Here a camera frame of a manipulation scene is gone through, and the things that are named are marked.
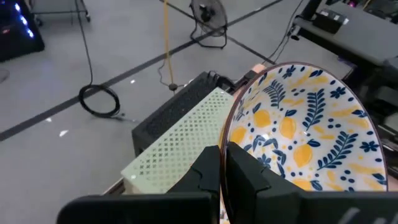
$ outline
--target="yellow lemon print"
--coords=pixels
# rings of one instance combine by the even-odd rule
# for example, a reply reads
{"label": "yellow lemon print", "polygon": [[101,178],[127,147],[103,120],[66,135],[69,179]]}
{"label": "yellow lemon print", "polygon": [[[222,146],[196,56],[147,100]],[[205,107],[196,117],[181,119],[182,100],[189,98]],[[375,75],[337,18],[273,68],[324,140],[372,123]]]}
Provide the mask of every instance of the yellow lemon print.
{"label": "yellow lemon print", "polygon": [[317,132],[319,132],[321,134],[325,133],[325,130],[323,130],[323,128],[319,125],[315,125],[313,128],[314,128],[314,130],[316,130]]}
{"label": "yellow lemon print", "polygon": [[362,128],[369,127],[368,121],[366,121],[366,119],[364,119],[364,118],[350,118],[350,119],[347,119],[347,122],[349,122],[350,124],[358,125]]}
{"label": "yellow lemon print", "polygon": [[285,117],[279,125],[279,131],[283,137],[293,139],[294,133],[296,132],[296,122],[290,116],[293,116],[297,110],[287,110]]}
{"label": "yellow lemon print", "polygon": [[300,105],[302,103],[304,103],[304,99],[299,99],[296,102],[294,102],[291,106],[297,106],[297,105]]}
{"label": "yellow lemon print", "polygon": [[312,190],[311,182],[305,179],[294,179],[292,183],[303,190]]}
{"label": "yellow lemon print", "polygon": [[349,168],[353,169],[355,172],[359,174],[377,174],[383,173],[381,168],[374,168],[374,167],[366,167],[359,164],[348,164]]}
{"label": "yellow lemon print", "polygon": [[337,184],[326,183],[326,185],[329,186],[333,190],[344,191],[344,189]]}
{"label": "yellow lemon print", "polygon": [[292,100],[292,99],[284,99],[284,100],[282,100],[282,102],[284,102],[284,103],[294,103],[294,100]]}
{"label": "yellow lemon print", "polygon": [[363,181],[365,182],[365,184],[367,184],[373,190],[383,191],[382,185],[377,183],[375,180],[372,180],[372,179],[369,179],[369,178],[365,177],[363,179]]}
{"label": "yellow lemon print", "polygon": [[336,175],[333,171],[329,170],[327,172],[329,180],[332,181],[333,183],[336,181]]}
{"label": "yellow lemon print", "polygon": [[321,77],[314,78],[308,84],[315,85],[315,84],[322,84],[322,83],[328,83],[328,82],[329,82],[329,80],[327,77],[321,76]]}
{"label": "yellow lemon print", "polygon": [[335,138],[335,136],[331,135],[331,134],[324,134],[324,135],[320,136],[319,138],[320,139],[333,140]]}
{"label": "yellow lemon print", "polygon": [[266,110],[258,110],[254,113],[254,125],[263,128],[271,124],[269,113]]}
{"label": "yellow lemon print", "polygon": [[338,118],[344,117],[344,116],[349,116],[349,115],[351,115],[351,113],[353,111],[358,110],[358,109],[360,109],[360,107],[358,105],[355,105],[355,106],[352,106],[350,108],[346,108],[343,110],[333,111],[330,113],[330,116],[338,117]]}
{"label": "yellow lemon print", "polygon": [[297,82],[295,82],[293,85],[290,86],[291,89],[297,88],[298,86],[302,85],[305,83],[310,78],[310,75],[312,73],[312,69],[308,69],[308,71],[301,77]]}
{"label": "yellow lemon print", "polygon": [[231,135],[231,141],[235,142],[236,144],[240,144],[246,134],[246,128],[239,126],[235,128]]}
{"label": "yellow lemon print", "polygon": [[299,146],[293,153],[293,159],[298,168],[307,165],[312,159],[312,147],[320,146],[319,142],[313,139],[309,140],[306,144]]}

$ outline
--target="blue light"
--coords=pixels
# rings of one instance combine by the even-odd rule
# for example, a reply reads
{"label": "blue light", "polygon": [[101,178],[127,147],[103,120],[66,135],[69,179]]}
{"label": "blue light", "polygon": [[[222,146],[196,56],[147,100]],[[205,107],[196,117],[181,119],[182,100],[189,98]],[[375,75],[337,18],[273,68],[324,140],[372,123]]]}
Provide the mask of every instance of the blue light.
{"label": "blue light", "polygon": [[25,17],[20,16],[20,19],[21,19],[22,23],[26,26],[27,25],[27,21],[26,21]]}
{"label": "blue light", "polygon": [[33,35],[33,32],[30,29],[27,29],[26,31],[29,34],[30,38],[33,38],[35,36],[35,35]]}
{"label": "blue light", "polygon": [[17,9],[18,12],[21,11],[21,7],[19,7],[18,3],[15,3],[15,9]]}

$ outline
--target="lemon pattern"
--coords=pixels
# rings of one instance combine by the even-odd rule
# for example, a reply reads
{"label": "lemon pattern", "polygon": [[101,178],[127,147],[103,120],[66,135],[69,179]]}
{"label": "lemon pattern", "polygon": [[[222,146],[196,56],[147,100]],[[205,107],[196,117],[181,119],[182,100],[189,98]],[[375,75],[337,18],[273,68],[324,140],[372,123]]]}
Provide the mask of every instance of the lemon pattern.
{"label": "lemon pattern", "polygon": [[297,110],[287,110],[285,117],[282,122],[280,122],[279,130],[280,133],[288,139],[293,139],[294,132],[296,132],[296,122],[291,116],[293,116]]}
{"label": "lemon pattern", "polygon": [[307,165],[312,159],[312,147],[320,146],[319,142],[313,139],[309,140],[306,144],[299,146],[293,153],[294,161],[298,168]]}
{"label": "lemon pattern", "polygon": [[285,63],[256,77],[231,112],[229,141],[304,190],[386,190],[380,143],[352,92],[328,72]]}

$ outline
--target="fan stand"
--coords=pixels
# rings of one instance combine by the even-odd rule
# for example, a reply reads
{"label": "fan stand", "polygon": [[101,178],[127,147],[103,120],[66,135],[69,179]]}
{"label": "fan stand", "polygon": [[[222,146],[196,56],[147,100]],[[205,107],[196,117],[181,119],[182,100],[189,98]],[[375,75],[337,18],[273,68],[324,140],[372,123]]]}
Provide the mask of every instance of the fan stand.
{"label": "fan stand", "polygon": [[214,45],[205,45],[205,44],[202,44],[201,42],[197,41],[196,38],[193,37],[193,34],[194,34],[194,33],[197,31],[197,29],[198,29],[198,23],[199,23],[200,21],[198,21],[197,18],[195,17],[195,11],[193,10],[192,5],[189,5],[189,7],[190,7],[191,10],[192,10],[193,18],[195,19],[195,28],[194,28],[194,30],[192,31],[191,35],[190,35],[191,40],[193,40],[195,43],[199,44],[200,47],[208,47],[208,48],[219,48],[219,49],[223,49],[223,48],[226,46],[226,42],[227,42],[227,36],[226,36],[227,25],[220,27],[220,28],[224,29],[224,45],[222,45],[222,46],[214,46]]}

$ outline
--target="yellow cable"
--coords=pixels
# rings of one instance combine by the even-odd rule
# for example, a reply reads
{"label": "yellow cable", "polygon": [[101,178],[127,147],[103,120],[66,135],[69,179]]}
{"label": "yellow cable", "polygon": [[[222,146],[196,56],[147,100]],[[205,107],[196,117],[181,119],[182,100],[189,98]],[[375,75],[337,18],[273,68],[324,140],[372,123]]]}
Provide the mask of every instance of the yellow cable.
{"label": "yellow cable", "polygon": [[369,5],[369,3],[370,3],[371,1],[372,1],[372,0],[368,0],[368,1],[365,3],[365,5],[363,6],[362,10],[365,10],[366,7]]}
{"label": "yellow cable", "polygon": [[170,53],[169,53],[169,11],[168,11],[168,6],[167,3],[168,0],[164,0],[163,4],[163,10],[164,10],[164,45],[165,45],[165,51],[166,51],[166,60],[167,60],[167,65],[169,66],[169,73],[170,73],[170,81],[174,83],[174,76],[173,76],[173,70],[172,70],[172,62],[170,59]]}

